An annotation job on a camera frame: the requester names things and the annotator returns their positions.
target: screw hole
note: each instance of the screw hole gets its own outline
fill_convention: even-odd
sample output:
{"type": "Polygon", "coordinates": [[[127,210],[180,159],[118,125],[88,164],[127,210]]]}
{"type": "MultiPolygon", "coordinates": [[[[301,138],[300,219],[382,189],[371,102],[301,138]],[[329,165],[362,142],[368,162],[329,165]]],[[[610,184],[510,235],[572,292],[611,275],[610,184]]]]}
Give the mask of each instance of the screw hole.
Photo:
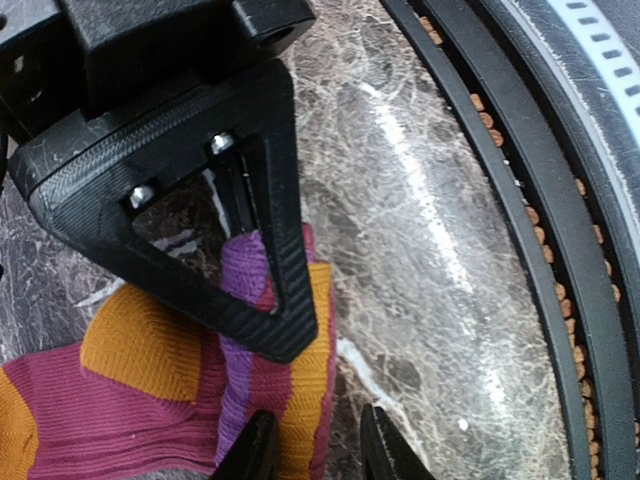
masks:
{"type": "Polygon", "coordinates": [[[274,45],[274,44],[278,43],[280,40],[283,40],[285,37],[288,37],[289,34],[291,32],[293,32],[293,30],[294,30],[293,27],[286,27],[286,28],[283,28],[281,30],[276,30],[271,35],[269,35],[267,38],[262,40],[260,42],[260,46],[261,47],[270,47],[271,45],[274,45]]]}

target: marble countertop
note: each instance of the marble countertop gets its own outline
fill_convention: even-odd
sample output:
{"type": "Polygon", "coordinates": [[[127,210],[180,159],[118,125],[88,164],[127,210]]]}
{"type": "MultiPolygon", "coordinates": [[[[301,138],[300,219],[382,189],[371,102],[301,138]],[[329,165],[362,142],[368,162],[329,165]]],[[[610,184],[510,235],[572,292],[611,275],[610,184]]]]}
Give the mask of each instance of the marble countertop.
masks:
{"type": "MultiPolygon", "coordinates": [[[[315,8],[318,22],[285,61],[303,211],[319,256],[335,265],[340,363],[327,478],[360,478],[357,423],[375,402],[437,478],[569,479],[538,314],[455,119],[376,0],[315,8]]],[[[215,279],[224,235],[205,205],[207,183],[196,180],[141,228],[215,279]]],[[[13,186],[0,216],[0,363],[80,340],[121,282],[44,234],[13,186]]]]}

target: screw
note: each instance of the screw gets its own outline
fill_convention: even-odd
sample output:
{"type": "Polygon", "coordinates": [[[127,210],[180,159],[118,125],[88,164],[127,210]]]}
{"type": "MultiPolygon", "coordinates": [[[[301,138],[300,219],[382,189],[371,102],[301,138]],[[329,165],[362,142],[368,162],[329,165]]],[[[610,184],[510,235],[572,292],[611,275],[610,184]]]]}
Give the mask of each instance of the screw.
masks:
{"type": "Polygon", "coordinates": [[[134,188],[133,192],[131,192],[131,195],[129,196],[129,203],[134,210],[139,210],[153,200],[153,197],[155,196],[156,192],[153,187],[150,187],[149,185],[140,185],[139,187],[134,188]]]}
{"type": "Polygon", "coordinates": [[[214,155],[220,155],[221,153],[229,150],[234,143],[235,140],[230,133],[222,132],[213,137],[213,140],[211,141],[211,150],[214,155]]]}

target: yellow fabric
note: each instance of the yellow fabric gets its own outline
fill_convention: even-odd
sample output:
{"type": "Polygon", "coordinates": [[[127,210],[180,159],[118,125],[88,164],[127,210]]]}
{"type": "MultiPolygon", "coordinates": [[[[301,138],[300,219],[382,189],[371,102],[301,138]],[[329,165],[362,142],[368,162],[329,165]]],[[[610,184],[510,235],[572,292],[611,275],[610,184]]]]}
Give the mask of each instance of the yellow fabric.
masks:
{"type": "Polygon", "coordinates": [[[309,466],[315,451],[315,433],[327,391],[331,338],[331,265],[309,266],[313,301],[318,318],[318,337],[291,365],[293,392],[282,419],[280,480],[311,478],[309,466]]]}
{"type": "Polygon", "coordinates": [[[162,400],[194,403],[203,327],[126,285],[102,307],[81,349],[82,365],[162,400]]]}
{"type": "Polygon", "coordinates": [[[36,420],[11,380],[0,369],[0,475],[26,480],[38,451],[36,420]]]}

